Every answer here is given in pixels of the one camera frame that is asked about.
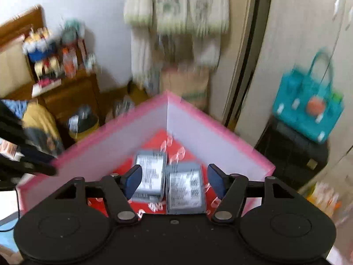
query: handbag handle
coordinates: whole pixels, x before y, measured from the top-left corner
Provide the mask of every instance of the handbag handle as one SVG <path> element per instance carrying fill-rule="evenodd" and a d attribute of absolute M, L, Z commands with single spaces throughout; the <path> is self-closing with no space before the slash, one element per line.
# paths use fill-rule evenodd
<path fill-rule="evenodd" d="M 331 90 L 332 88 L 332 83 L 333 83 L 333 66 L 332 66 L 332 63 L 331 63 L 331 57 L 329 56 L 329 54 L 327 53 L 327 51 L 325 50 L 319 50 L 312 63 L 311 63 L 311 67 L 310 67 L 310 70 L 308 72 L 308 76 L 311 76 L 312 74 L 312 70 L 314 68 L 314 65 L 316 64 L 317 60 L 319 59 L 319 57 L 322 57 L 324 58 L 326 61 L 327 61 L 327 64 L 328 64 L 328 72 L 329 72 L 329 83 L 327 85 L 327 87 Z"/>

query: clothes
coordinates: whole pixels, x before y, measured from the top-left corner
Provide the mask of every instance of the clothes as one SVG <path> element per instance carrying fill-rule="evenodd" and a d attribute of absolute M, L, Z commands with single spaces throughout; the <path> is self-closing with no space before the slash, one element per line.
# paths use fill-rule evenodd
<path fill-rule="evenodd" d="M 152 22 L 152 0 L 125 0 L 125 23 L 149 26 Z"/>
<path fill-rule="evenodd" d="M 131 72 L 133 79 L 152 67 L 152 42 L 148 28 L 131 30 Z"/>
<path fill-rule="evenodd" d="M 159 93 L 160 72 L 162 64 L 157 64 L 152 67 L 148 72 L 142 73 L 134 77 L 136 85 L 142 89 L 144 88 L 149 96 L 155 96 Z"/>
<path fill-rule="evenodd" d="M 24 132 L 43 152 L 58 156 L 64 152 L 53 116 L 41 105 L 29 103 L 23 115 Z"/>
<path fill-rule="evenodd" d="M 11 110 L 19 119 L 23 118 L 23 114 L 27 109 L 27 101 L 2 100 L 2 102 Z"/>
<path fill-rule="evenodd" d="M 188 0 L 155 0 L 155 12 L 159 34 L 186 33 Z"/>
<path fill-rule="evenodd" d="M 198 37 L 229 28 L 229 0 L 189 0 L 188 28 Z"/>
<path fill-rule="evenodd" d="M 193 37 L 192 42 L 195 64 L 210 68 L 217 67 L 221 54 L 221 35 L 204 38 Z"/>

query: floor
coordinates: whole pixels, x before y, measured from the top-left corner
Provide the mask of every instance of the floor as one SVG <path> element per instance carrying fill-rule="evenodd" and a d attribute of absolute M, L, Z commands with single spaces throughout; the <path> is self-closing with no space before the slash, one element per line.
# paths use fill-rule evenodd
<path fill-rule="evenodd" d="M 114 102 L 117 100 L 122 100 L 126 95 L 130 96 L 136 106 L 149 99 L 149 96 L 146 94 L 146 92 L 144 90 L 140 90 L 136 85 L 131 86 L 130 94 L 128 94 L 127 87 L 101 93 L 101 101 L 104 105 L 104 108 L 101 109 L 103 115 L 106 116 L 107 113 L 112 109 Z"/>

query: black cabinet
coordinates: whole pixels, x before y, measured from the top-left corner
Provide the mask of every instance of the black cabinet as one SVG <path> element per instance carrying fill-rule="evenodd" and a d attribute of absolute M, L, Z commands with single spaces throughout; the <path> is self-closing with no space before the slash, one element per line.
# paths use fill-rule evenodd
<path fill-rule="evenodd" d="M 298 190 L 328 162 L 328 142 L 317 144 L 272 117 L 255 149 L 271 161 L 273 176 Z"/>

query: blue cloth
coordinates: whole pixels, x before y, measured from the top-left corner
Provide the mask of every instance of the blue cloth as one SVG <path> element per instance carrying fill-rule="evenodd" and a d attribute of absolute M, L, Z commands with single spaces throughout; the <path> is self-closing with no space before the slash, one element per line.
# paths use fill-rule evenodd
<path fill-rule="evenodd" d="M 13 226 L 16 225 L 17 220 L 18 218 L 0 226 L 0 230 L 7 230 L 12 228 Z M 18 252 L 18 248 L 16 246 L 15 240 L 13 239 L 13 230 L 0 233 L 0 244 L 11 249 L 14 252 Z"/>
<path fill-rule="evenodd" d="M 19 119 L 23 118 L 23 114 L 27 109 L 27 101 L 2 100 L 2 102 L 12 111 Z"/>

